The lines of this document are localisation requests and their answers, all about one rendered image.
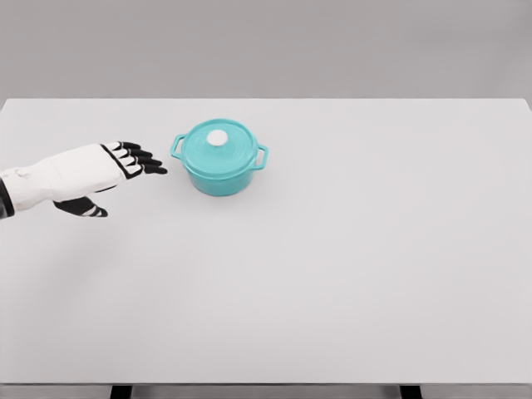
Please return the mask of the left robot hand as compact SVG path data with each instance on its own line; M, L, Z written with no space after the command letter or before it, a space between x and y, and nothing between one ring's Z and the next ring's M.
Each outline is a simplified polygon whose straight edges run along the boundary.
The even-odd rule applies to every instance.
M127 141L91 144L45 160L51 184L50 200L68 214L105 218L108 212L89 195L111 190L141 175L165 175L168 170L153 154Z

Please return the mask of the teal lid with white knob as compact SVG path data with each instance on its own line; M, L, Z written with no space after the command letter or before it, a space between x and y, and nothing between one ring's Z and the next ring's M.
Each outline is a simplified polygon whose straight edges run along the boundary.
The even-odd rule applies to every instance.
M223 144L209 141L213 131L223 131ZM241 123L213 119L195 126L182 141L180 158L191 173L205 178L226 179L246 171L256 160L258 142Z

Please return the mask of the teal pot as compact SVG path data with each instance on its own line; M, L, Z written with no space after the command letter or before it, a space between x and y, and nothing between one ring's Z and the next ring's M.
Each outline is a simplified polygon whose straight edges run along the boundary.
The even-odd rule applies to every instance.
M180 147L185 135L178 135L170 147L170 155L179 160L188 174L192 185L200 192L211 196L235 195L246 189L253 180L254 173L265 168L268 160L269 150L265 145L258 143L258 154L255 162L246 170L233 177L226 179L205 178L191 173L183 165L180 158Z

